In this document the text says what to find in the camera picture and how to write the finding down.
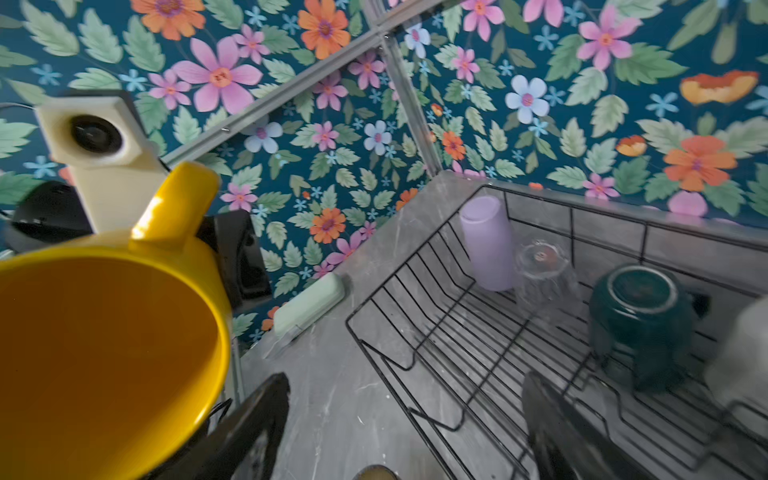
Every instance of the light blue flower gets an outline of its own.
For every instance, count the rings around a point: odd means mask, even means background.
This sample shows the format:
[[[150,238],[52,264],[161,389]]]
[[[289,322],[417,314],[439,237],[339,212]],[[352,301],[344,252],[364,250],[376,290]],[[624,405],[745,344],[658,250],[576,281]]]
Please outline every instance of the light blue flower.
[[[147,82],[145,77],[139,77],[139,70],[132,68],[128,71],[128,75],[119,74],[118,78],[125,82],[125,89],[128,91],[141,90],[144,91],[144,83]]]
[[[218,152],[219,157],[231,157],[232,153],[235,151],[234,148],[230,147],[230,145],[227,142],[222,143],[217,149],[216,152]]]
[[[528,127],[528,131],[532,131],[534,135],[537,137],[540,137],[542,135],[547,134],[547,127],[549,126],[549,122],[547,121],[541,121],[538,118],[533,119],[533,125]]]
[[[581,11],[581,5],[581,2],[576,0],[573,7],[565,7],[565,18],[563,18],[563,22],[570,23],[571,27],[575,27],[578,25],[578,22],[584,20],[587,15]]]
[[[288,102],[285,105],[283,105],[283,116],[292,117],[295,114],[296,114],[296,105],[294,105],[292,102]]]
[[[32,67],[30,70],[32,70],[32,73],[40,75],[40,78],[38,78],[38,83],[40,85],[59,85],[58,80],[56,79],[61,78],[61,74],[53,71],[51,64],[46,63],[41,67]]]
[[[259,28],[264,26],[264,22],[266,22],[266,17],[264,15],[261,15],[261,10],[259,7],[256,7],[255,5],[250,9],[245,11],[245,15],[248,15],[250,18],[248,18],[248,24],[249,25],[255,25]]]
[[[266,215],[270,212],[270,210],[264,205],[258,204],[256,205],[256,208],[252,209],[250,212],[259,218],[266,218]]]
[[[673,91],[664,95],[664,98],[660,97],[658,94],[650,94],[650,99],[655,103],[646,105],[645,109],[655,111],[656,116],[659,118],[664,118],[664,114],[666,114],[668,111],[672,112],[673,114],[680,111],[679,108],[672,105],[672,102],[677,100],[677,94]]]
[[[515,66],[509,63],[509,60],[505,58],[502,64],[498,66],[498,69],[502,71],[502,77],[504,76],[511,77],[512,71],[515,69]]]
[[[760,85],[758,88],[755,88],[755,95],[763,98],[760,100],[752,100],[750,103],[746,104],[746,109],[759,110],[762,108],[763,115],[768,115],[768,87]]]
[[[549,93],[544,96],[544,99],[549,102],[550,107],[554,107],[555,105],[562,105],[563,99],[562,96],[565,95],[565,91],[558,90],[555,87],[549,88]]]
[[[368,98],[371,99],[371,101],[373,102],[374,105],[375,104],[379,104],[382,101],[382,92],[380,90],[376,90],[374,88],[373,91],[371,92],[371,94],[368,95]]]
[[[433,27],[440,28],[440,27],[442,27],[442,23],[443,23],[442,13],[437,13],[437,14],[434,14],[432,16],[432,26]]]
[[[545,48],[548,50],[553,49],[554,44],[552,42],[556,41],[558,38],[560,38],[560,35],[556,33],[550,33],[549,25],[544,25],[541,27],[541,35],[536,35],[533,37],[533,39],[538,42],[539,51],[544,50]]]
[[[58,166],[56,162],[48,161],[45,155],[38,155],[34,162],[24,162],[22,165],[24,165],[24,168],[34,170],[35,172],[32,176],[35,178],[55,177],[56,173],[53,169]]]
[[[299,271],[299,275],[301,275],[302,280],[310,278],[313,274],[314,272],[308,266],[305,266],[304,270]]]

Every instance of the floral wallpaper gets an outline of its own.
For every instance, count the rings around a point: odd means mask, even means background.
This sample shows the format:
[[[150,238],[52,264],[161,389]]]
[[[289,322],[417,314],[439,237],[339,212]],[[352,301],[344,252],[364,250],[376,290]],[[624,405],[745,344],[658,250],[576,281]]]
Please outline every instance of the floral wallpaper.
[[[768,227],[766,0],[464,0],[414,22],[398,40],[445,168]]]
[[[0,10],[0,101],[124,89],[164,154],[366,29],[359,0],[14,0]],[[424,186],[405,121],[371,51],[198,159],[222,177],[210,212],[251,212],[270,272],[273,302],[234,320],[246,344]],[[2,110],[0,209],[67,172],[32,110]]]

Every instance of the wire rack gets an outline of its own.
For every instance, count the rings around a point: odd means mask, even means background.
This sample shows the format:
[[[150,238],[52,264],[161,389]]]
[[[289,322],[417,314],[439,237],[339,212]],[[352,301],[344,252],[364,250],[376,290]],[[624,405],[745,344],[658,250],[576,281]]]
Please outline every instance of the wire rack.
[[[584,300],[553,324],[511,292],[476,286],[457,209],[350,315],[348,330],[449,478],[538,477],[521,405],[530,370],[659,479],[768,478],[765,440],[733,417],[748,407],[717,408],[701,379],[730,320],[766,289],[755,275],[713,272],[702,259],[747,255],[764,268],[765,244],[488,185],[476,194],[503,197],[519,237],[570,251]],[[680,258],[666,257],[670,250]],[[684,363],[687,381],[674,390],[627,391],[591,355],[591,286],[630,262],[673,271],[712,296]]]

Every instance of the orange flower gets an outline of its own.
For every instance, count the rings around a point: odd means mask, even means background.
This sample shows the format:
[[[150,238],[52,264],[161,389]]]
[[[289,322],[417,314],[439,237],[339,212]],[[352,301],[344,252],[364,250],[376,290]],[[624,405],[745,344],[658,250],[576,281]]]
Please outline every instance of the orange flower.
[[[181,40],[194,35],[195,28],[205,26],[205,17],[199,14],[205,10],[201,0],[131,0],[131,8],[145,13],[141,23],[152,32],[163,31],[168,40]]]
[[[312,219],[310,233],[317,243],[331,243],[346,229],[346,217],[338,208],[326,208],[322,215]]]
[[[445,152],[456,161],[463,160],[467,153],[467,147],[464,146],[462,139],[452,131],[446,131],[442,135],[442,146],[445,147]]]
[[[305,10],[299,10],[299,26],[304,28],[301,41],[309,50],[315,51],[319,60],[327,58],[349,44],[352,38],[344,28],[349,25],[344,12],[336,10],[333,0],[304,0]]]
[[[684,78],[680,83],[680,93],[694,105],[718,101],[729,104],[743,98],[757,85],[756,71],[729,71],[722,77],[699,74]]]
[[[717,187],[730,175],[719,168],[735,168],[736,156],[721,152],[725,142],[715,137],[691,137],[680,142],[685,150],[673,148],[664,157],[672,167],[664,169],[672,181],[682,181],[680,188],[691,192],[704,190],[704,183]]]
[[[409,201],[413,200],[413,197],[415,197],[418,192],[418,188],[412,188],[411,190],[402,192],[400,194],[400,200],[397,200],[397,204],[395,205],[395,210],[400,211],[400,209],[403,208]]]
[[[640,135],[622,138],[619,145],[616,145],[616,151],[628,157],[639,157],[645,153],[646,148],[648,145]]]

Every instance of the pink flower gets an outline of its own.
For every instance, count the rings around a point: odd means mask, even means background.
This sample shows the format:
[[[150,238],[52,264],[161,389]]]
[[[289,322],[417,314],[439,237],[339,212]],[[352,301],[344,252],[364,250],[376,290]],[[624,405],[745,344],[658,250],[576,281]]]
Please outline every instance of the pink flower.
[[[475,60],[475,51],[471,48],[465,50],[464,48],[456,48],[456,57],[452,60],[454,67],[458,69],[456,72],[456,78],[461,80],[466,78],[467,82],[473,83],[475,76],[473,74],[480,71],[480,67],[473,62]]]
[[[172,69],[168,69],[163,76],[156,73],[150,73],[149,79],[157,87],[149,90],[149,95],[155,98],[165,98],[165,106],[168,110],[173,110],[178,104],[189,105],[190,99],[182,91],[189,91],[191,86],[186,81],[177,81],[178,76]]]
[[[400,95],[397,94],[397,90],[395,89],[395,84],[392,83],[392,81],[389,81],[389,87],[392,89],[392,99],[394,101],[398,101],[400,99]]]
[[[464,17],[464,31],[474,31],[476,28],[480,38],[485,41],[491,37],[491,26],[488,22],[498,25],[504,21],[504,12],[491,3],[496,0],[464,0],[462,8],[472,10]]]
[[[253,95],[243,85],[259,83],[263,74],[253,65],[241,65],[233,68],[240,55],[232,37],[219,40],[216,45],[218,56],[207,43],[197,38],[190,40],[190,47],[195,58],[203,64],[199,66],[188,60],[182,60],[173,66],[182,80],[192,84],[205,84],[195,92],[194,106],[197,111],[212,111],[219,106],[219,97],[224,108],[236,114],[253,102]]]
[[[362,235],[363,240],[368,240],[370,237],[373,237],[373,234],[376,233],[376,222],[368,222],[366,221],[362,227],[360,227],[360,230],[357,230],[357,233]]]
[[[341,110],[341,101],[339,101],[339,97],[346,97],[349,92],[345,87],[338,84],[340,80],[341,73],[336,70],[315,84],[312,92],[319,94],[317,96],[318,108],[326,108],[328,107],[328,104],[330,104],[333,110]]]
[[[693,215],[703,217],[707,214],[707,201],[697,192],[680,190],[667,202],[667,208],[673,214]]]
[[[541,17],[542,10],[549,25],[557,28],[563,22],[563,2],[561,0],[528,0],[523,5],[523,20],[528,23],[534,21]]]
[[[312,141],[316,144],[320,144],[320,151],[325,151],[327,148],[335,150],[336,142],[333,141],[333,139],[339,136],[339,132],[333,130],[331,122],[327,121],[324,124],[314,124],[314,127],[317,133],[312,136]]]
[[[328,263],[328,260],[323,260],[320,265],[315,265],[314,268],[316,273],[312,275],[312,278],[318,279],[323,278],[327,273],[331,273],[336,268],[336,265],[331,265]]]
[[[336,248],[339,249],[339,252],[333,252],[331,253],[327,258],[326,261],[330,263],[331,265],[338,265],[339,263],[343,262],[344,260],[348,259],[350,255],[355,253],[355,250],[357,250],[360,247],[360,244],[362,243],[362,233],[355,232],[349,237],[349,242],[347,243],[346,240],[343,238],[339,238],[336,241]]]
[[[474,170],[463,170],[461,164],[457,161],[453,161],[451,168],[457,174],[464,175],[465,177],[486,178],[485,172],[476,172]]]
[[[637,18],[625,18],[616,25],[616,7],[607,5],[600,12],[600,26],[594,22],[579,24],[578,31],[589,41],[583,44],[576,56],[586,60],[594,56],[592,63],[597,70],[605,70],[611,64],[611,55],[616,58],[632,56],[632,46],[624,40],[617,40],[634,33],[643,22]]]
[[[374,51],[368,51],[357,58],[357,61],[349,64],[349,73],[358,75],[357,86],[360,90],[365,90],[370,84],[374,88],[382,86],[381,81],[377,73],[381,73],[386,68],[384,62],[376,60],[376,53]]]
[[[232,35],[235,41],[242,45],[240,47],[240,58],[250,59],[253,63],[261,65],[261,55],[269,55],[270,50],[261,44],[264,41],[264,33],[261,31],[253,31],[248,25],[243,25],[241,29],[242,34],[236,33]]]
[[[587,189],[587,193],[584,194],[585,197],[608,200],[608,197],[619,196],[619,193],[613,188],[615,182],[613,177],[600,178],[598,174],[591,174],[589,180],[584,180],[583,183],[584,188]]]
[[[222,195],[220,198],[225,202],[232,202],[230,204],[230,210],[245,210],[250,212],[250,205],[259,200],[259,197],[252,194],[250,185],[243,185],[238,187],[236,184],[230,182],[229,193]]]

